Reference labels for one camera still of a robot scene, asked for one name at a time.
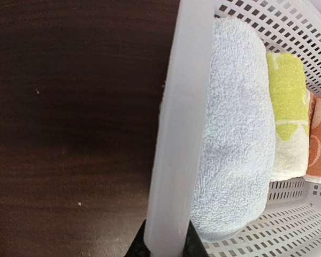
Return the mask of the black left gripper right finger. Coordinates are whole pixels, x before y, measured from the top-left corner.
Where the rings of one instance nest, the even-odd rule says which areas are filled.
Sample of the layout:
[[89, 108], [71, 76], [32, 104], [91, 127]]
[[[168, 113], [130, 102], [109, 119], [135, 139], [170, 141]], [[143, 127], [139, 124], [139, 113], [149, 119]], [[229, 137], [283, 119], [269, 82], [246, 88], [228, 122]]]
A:
[[189, 223], [182, 256], [183, 257], [208, 257], [209, 256], [192, 222]]

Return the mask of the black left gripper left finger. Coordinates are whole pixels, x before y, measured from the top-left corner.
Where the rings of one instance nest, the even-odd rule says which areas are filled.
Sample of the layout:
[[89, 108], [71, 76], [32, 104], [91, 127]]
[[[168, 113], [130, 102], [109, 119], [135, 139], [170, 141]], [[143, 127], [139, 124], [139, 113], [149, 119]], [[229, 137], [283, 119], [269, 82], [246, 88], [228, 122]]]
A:
[[144, 243], [146, 220], [143, 221], [135, 238], [133, 239], [125, 257], [150, 257], [150, 251]]

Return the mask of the white plastic basket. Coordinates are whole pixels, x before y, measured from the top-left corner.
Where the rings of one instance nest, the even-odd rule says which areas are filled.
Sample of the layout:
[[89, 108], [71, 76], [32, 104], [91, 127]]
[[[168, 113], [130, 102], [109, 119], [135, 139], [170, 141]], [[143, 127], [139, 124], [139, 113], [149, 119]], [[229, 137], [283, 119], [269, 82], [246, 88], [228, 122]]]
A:
[[[301, 60], [309, 127], [314, 99], [321, 95], [321, 13], [312, 1], [181, 1], [144, 232], [150, 256], [183, 255], [203, 150], [213, 25], [227, 17], [250, 25], [266, 54], [289, 53]], [[321, 256], [321, 184], [304, 176], [270, 181], [263, 213], [233, 237], [210, 242], [197, 233], [208, 255]]]

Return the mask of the orange bunny towel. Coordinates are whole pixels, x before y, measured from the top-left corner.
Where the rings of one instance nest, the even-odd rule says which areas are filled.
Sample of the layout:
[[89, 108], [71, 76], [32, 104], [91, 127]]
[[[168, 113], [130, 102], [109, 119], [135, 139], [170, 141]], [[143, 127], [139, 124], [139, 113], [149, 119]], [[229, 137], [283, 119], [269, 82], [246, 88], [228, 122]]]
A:
[[310, 124], [309, 162], [305, 180], [321, 184], [321, 95], [314, 99]]

